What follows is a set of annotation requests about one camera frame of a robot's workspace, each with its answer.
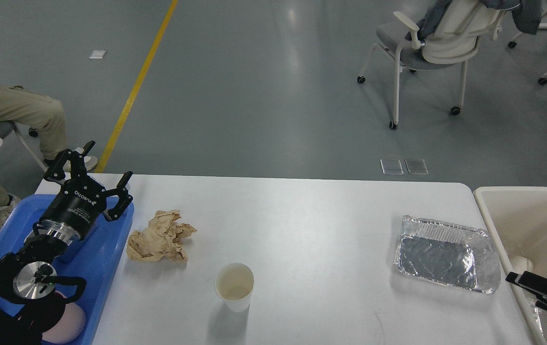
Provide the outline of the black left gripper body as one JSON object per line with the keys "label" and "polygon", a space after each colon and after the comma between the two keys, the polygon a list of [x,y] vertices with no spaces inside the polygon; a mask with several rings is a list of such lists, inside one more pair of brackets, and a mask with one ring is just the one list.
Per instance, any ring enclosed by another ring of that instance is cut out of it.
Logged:
{"label": "black left gripper body", "polygon": [[65,183],[38,221],[38,233],[63,242],[84,240],[106,209],[99,183]]}

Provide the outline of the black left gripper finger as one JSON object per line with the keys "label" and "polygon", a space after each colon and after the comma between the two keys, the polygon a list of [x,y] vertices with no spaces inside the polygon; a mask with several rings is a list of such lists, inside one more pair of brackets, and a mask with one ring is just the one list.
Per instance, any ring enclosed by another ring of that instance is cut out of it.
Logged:
{"label": "black left gripper finger", "polygon": [[133,197],[128,192],[128,182],[133,175],[132,171],[125,172],[120,181],[118,181],[115,188],[111,190],[105,190],[103,192],[103,199],[106,199],[110,196],[117,196],[118,201],[114,207],[111,209],[106,209],[103,211],[103,217],[106,221],[115,221],[121,214],[127,209],[127,207],[132,203]]}
{"label": "black left gripper finger", "polygon": [[[73,184],[77,186],[86,186],[90,177],[88,176],[84,159],[95,144],[95,140],[90,140],[85,144],[82,152],[70,149],[61,151],[49,165],[47,171],[43,175],[43,179],[59,185]],[[71,168],[69,178],[67,178],[64,170],[66,163],[69,163]]]}

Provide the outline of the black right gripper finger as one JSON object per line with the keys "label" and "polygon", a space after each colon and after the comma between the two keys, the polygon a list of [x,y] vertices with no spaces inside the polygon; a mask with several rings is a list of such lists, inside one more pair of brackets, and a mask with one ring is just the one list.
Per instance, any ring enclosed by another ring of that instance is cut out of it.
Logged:
{"label": "black right gripper finger", "polygon": [[506,275],[506,282],[525,289],[541,299],[547,300],[547,278],[529,271],[523,273],[510,272]]}

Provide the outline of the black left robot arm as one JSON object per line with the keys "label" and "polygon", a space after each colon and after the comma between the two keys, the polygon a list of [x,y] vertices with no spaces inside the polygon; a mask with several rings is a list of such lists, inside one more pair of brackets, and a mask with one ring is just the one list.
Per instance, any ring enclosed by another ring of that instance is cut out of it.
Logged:
{"label": "black left robot arm", "polygon": [[132,172],[108,189],[82,151],[64,150],[44,179],[57,195],[32,195],[0,229],[0,345],[89,345],[132,224]]}

